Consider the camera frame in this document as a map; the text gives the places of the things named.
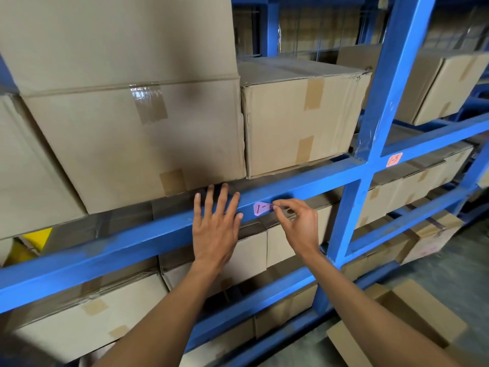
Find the person's left hand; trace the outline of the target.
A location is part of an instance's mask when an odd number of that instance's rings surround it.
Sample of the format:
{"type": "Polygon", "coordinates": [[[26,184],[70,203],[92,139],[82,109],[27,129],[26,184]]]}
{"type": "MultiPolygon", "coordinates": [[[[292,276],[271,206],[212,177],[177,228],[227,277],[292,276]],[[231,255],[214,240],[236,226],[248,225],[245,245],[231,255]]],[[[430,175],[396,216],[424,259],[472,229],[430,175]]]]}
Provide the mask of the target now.
{"type": "Polygon", "coordinates": [[[215,186],[209,185],[204,204],[201,204],[201,227],[194,228],[192,224],[193,250],[196,264],[222,271],[230,260],[239,238],[232,236],[231,221],[238,213],[240,193],[235,192],[230,202],[227,201],[223,216],[215,216],[214,192],[215,186]]]}

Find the person's right hand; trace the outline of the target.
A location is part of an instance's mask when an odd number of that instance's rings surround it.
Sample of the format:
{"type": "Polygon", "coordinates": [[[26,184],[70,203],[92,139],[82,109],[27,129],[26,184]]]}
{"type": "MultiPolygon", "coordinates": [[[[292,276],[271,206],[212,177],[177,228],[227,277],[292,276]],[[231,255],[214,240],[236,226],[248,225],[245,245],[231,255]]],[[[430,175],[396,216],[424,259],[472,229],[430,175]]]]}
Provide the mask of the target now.
{"type": "Polygon", "coordinates": [[[281,206],[284,215],[292,221],[291,228],[283,228],[287,241],[302,259],[319,254],[318,215],[305,201],[279,199],[272,202],[281,206]]]}

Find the person's right forearm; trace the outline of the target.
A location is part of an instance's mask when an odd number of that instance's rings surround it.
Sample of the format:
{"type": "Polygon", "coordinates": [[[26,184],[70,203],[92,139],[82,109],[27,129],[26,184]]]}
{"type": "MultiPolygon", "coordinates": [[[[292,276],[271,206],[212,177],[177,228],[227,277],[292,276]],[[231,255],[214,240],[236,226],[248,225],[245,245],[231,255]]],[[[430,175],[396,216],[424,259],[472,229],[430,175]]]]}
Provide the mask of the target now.
{"type": "Polygon", "coordinates": [[[369,298],[318,247],[300,257],[374,367],[462,367],[430,339],[369,298]]]}

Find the person's left forearm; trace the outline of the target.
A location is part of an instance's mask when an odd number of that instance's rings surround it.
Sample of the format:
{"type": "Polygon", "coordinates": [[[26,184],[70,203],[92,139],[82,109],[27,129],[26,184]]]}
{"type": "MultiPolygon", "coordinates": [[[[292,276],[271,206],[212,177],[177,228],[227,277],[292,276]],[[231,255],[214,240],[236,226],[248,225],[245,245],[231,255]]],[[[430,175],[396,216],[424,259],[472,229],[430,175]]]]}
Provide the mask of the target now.
{"type": "Polygon", "coordinates": [[[93,367],[179,367],[207,293],[226,260],[196,258],[180,284],[93,367]]]}

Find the blue metal shelf rack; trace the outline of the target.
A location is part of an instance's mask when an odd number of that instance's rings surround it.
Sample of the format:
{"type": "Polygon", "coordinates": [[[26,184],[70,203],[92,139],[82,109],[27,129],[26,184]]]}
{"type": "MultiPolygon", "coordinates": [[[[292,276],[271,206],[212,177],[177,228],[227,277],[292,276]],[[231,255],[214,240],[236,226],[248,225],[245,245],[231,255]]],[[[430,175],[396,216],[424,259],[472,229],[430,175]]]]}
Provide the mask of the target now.
{"type": "MultiPolygon", "coordinates": [[[[372,181],[374,173],[385,170],[391,155],[403,152],[400,162],[405,162],[489,130],[489,99],[483,102],[478,97],[481,93],[489,95],[489,64],[456,115],[447,115],[425,125],[410,125],[395,120],[393,109],[387,109],[387,99],[400,99],[401,84],[407,82],[408,68],[412,68],[415,61],[414,43],[421,37],[422,27],[426,32],[428,16],[431,16],[434,5],[435,0],[395,0],[385,38],[387,47],[394,48],[394,53],[381,53],[381,63],[387,63],[388,71],[381,73],[380,79],[374,79],[374,88],[380,89],[381,93],[374,94],[374,104],[367,105],[366,115],[362,110],[359,117],[361,141],[354,145],[354,153],[333,158],[333,165],[321,166],[244,192],[244,201],[238,206],[238,211],[244,213],[244,222],[252,220],[251,208],[255,202],[272,202],[272,197],[313,197],[313,194],[346,185],[346,202],[340,203],[339,215],[334,221],[339,228],[333,226],[333,238],[327,241],[327,251],[321,248],[326,257],[340,268],[340,264],[349,263],[388,238],[412,228],[422,221],[422,217],[428,218],[428,213],[434,214],[446,208],[453,214],[458,213],[468,196],[480,189],[477,183],[489,168],[489,145],[484,145],[456,186],[446,183],[446,188],[455,190],[449,191],[448,197],[437,197],[428,203],[430,209],[422,207],[421,212],[404,210],[398,213],[394,210],[390,213],[395,220],[389,222],[387,228],[376,229],[366,238],[351,239],[353,217],[359,218],[360,202],[365,201],[367,194],[367,177],[371,176],[369,181],[372,181]],[[424,133],[389,145],[387,125],[389,129],[399,125],[424,133]]],[[[102,275],[129,269],[130,265],[142,263],[142,259],[156,259],[157,254],[170,253],[170,249],[189,248],[184,244],[190,243],[190,215],[189,211],[173,214],[108,238],[97,238],[75,248],[67,248],[41,259],[40,263],[7,269],[0,276],[0,310],[27,310],[25,306],[35,305],[28,300],[48,300],[47,295],[63,295],[66,291],[61,290],[75,290],[75,286],[69,285],[88,285],[91,283],[88,280],[102,280],[102,275]]],[[[218,337],[244,326],[245,321],[251,321],[252,316],[278,305],[294,291],[312,284],[313,275],[309,270],[296,269],[244,297],[237,285],[231,287],[234,297],[231,297],[230,305],[197,323],[185,349],[186,354],[202,349],[206,343],[218,341],[218,337]]],[[[251,338],[222,356],[218,354],[205,367],[246,367],[291,337],[298,336],[299,332],[331,311],[332,305],[325,292],[317,289],[311,309],[299,312],[284,326],[267,331],[263,337],[251,338]]],[[[54,354],[49,356],[40,346],[28,345],[14,335],[2,340],[0,346],[6,347],[0,348],[0,367],[75,367],[82,358],[69,357],[72,359],[69,363],[54,361],[58,358],[54,354]]]]}

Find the large box with glossy tape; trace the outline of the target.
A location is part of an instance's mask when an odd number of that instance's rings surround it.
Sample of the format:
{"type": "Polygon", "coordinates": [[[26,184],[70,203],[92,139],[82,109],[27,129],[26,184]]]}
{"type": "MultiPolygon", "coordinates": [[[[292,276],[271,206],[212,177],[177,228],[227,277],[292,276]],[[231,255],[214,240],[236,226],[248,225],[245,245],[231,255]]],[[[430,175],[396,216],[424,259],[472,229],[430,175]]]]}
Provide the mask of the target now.
{"type": "Polygon", "coordinates": [[[246,176],[239,79],[25,97],[89,214],[246,176]]]}

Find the medium box with brown tape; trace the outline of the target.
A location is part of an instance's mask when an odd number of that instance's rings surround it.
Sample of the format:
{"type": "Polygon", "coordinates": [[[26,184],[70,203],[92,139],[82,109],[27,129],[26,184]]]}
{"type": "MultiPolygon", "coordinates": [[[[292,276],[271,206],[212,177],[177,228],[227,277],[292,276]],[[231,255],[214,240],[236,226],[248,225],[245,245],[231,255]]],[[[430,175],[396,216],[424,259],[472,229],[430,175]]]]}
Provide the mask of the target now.
{"type": "Polygon", "coordinates": [[[371,72],[285,57],[240,59],[237,68],[248,179],[346,153],[371,72]]]}

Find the stack of small cardboard boxes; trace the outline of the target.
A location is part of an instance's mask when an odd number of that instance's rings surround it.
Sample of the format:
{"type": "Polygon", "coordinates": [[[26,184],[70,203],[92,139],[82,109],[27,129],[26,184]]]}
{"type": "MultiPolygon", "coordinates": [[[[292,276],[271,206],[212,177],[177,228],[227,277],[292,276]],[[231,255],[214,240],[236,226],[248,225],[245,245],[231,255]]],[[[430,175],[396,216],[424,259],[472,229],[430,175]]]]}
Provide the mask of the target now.
{"type": "MultiPolygon", "coordinates": [[[[69,285],[75,290],[61,290],[63,295],[47,295],[48,300],[28,300],[35,305],[25,306],[27,310],[0,310],[0,342],[4,337],[20,338],[28,345],[54,354],[58,362],[69,362],[69,357],[83,357],[103,346],[111,345],[125,336],[140,322],[170,291],[185,278],[195,259],[192,249],[192,207],[194,196],[190,192],[173,197],[156,199],[151,202],[152,217],[148,218],[149,203],[118,208],[107,213],[99,213],[81,220],[54,228],[54,239],[63,238],[65,245],[58,245],[58,251],[51,251],[52,237],[41,256],[16,265],[0,268],[0,276],[7,269],[20,268],[21,264],[40,263],[49,255],[61,253],[67,248],[75,248],[97,238],[108,238],[131,228],[189,211],[191,216],[191,236],[189,248],[170,249],[170,253],[157,254],[156,259],[142,259],[142,263],[130,265],[129,269],[113,270],[115,273],[102,275],[102,280],[88,280],[90,284],[69,285]]],[[[229,262],[211,285],[197,323],[205,316],[218,312],[232,302],[231,287],[251,295],[287,273],[305,269],[302,260],[290,253],[290,245],[282,234],[283,229],[275,221],[273,211],[244,222],[238,235],[238,243],[229,262]]],[[[296,300],[312,300],[313,284],[279,301],[282,314],[288,319],[306,309],[305,303],[296,300]]],[[[244,326],[238,326],[201,346],[202,349],[186,354],[180,367],[202,367],[215,360],[218,354],[229,352],[233,347],[244,344],[249,339],[262,335],[271,329],[279,315],[252,316],[244,326]]]]}
{"type": "MultiPolygon", "coordinates": [[[[459,141],[374,173],[351,239],[392,222],[388,213],[396,209],[406,206],[413,210],[426,203],[431,190],[453,180],[472,150],[469,143],[459,141]]],[[[420,240],[423,238],[409,228],[344,264],[341,272],[355,281],[391,261],[401,264],[420,240]]]]}

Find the open empty cardboard box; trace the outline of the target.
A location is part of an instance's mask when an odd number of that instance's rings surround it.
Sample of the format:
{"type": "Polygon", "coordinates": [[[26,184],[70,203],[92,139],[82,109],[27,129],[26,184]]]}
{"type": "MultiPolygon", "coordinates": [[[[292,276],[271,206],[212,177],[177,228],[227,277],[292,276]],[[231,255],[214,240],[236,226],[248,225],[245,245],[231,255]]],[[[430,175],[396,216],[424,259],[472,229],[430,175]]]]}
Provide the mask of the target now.
{"type": "MultiPolygon", "coordinates": [[[[443,349],[468,329],[460,317],[412,279],[393,289],[375,283],[364,292],[443,349]]],[[[327,336],[348,367],[373,367],[343,321],[328,329],[327,336]]]]}

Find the large plain cardboard box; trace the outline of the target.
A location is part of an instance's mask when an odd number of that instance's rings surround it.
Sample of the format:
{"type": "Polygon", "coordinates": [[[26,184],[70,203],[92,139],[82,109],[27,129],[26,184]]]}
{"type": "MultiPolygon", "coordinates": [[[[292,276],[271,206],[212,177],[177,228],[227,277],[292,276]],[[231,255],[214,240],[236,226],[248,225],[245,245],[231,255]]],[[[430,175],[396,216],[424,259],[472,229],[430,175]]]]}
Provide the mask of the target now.
{"type": "Polygon", "coordinates": [[[0,94],[0,239],[86,215],[22,98],[0,94]]]}

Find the yellow plastic object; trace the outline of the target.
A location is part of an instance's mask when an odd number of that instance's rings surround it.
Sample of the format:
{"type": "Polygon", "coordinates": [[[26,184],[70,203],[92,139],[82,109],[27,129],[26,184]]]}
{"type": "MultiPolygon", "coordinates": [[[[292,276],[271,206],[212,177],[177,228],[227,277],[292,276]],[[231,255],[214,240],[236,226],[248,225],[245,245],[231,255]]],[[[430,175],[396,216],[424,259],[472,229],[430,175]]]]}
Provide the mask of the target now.
{"type": "Polygon", "coordinates": [[[0,268],[37,258],[42,252],[52,228],[45,228],[0,240],[0,268]]]}

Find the huge plain cardboard box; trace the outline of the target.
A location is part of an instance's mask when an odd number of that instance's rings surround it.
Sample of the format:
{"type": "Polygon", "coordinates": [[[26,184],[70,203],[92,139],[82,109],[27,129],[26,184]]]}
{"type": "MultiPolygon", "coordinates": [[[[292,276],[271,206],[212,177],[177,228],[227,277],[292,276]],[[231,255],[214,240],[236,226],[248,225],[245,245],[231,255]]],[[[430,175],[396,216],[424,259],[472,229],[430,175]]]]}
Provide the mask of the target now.
{"type": "Polygon", "coordinates": [[[0,0],[19,92],[238,76],[231,0],[0,0]]]}

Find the dim pile of cartons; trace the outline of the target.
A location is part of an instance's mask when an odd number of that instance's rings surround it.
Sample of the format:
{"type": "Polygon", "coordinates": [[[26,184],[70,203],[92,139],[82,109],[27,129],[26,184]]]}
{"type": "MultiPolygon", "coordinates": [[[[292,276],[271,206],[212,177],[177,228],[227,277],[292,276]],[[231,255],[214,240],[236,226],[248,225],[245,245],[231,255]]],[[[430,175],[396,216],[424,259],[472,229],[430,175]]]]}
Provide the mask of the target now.
{"type": "MultiPolygon", "coordinates": [[[[238,57],[334,63],[343,46],[381,44],[395,0],[231,0],[238,57]]],[[[436,0],[423,48],[489,51],[489,0],[436,0]]]]}

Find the cardboard box with tape strips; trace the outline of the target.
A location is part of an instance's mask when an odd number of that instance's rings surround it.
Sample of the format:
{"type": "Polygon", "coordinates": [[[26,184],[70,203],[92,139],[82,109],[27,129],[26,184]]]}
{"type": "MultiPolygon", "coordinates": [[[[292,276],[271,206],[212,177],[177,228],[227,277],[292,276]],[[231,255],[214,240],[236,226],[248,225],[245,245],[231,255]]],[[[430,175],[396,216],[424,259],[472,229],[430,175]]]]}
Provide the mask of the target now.
{"type": "Polygon", "coordinates": [[[418,50],[394,119],[421,125],[454,114],[489,64],[489,53],[418,50]]]}

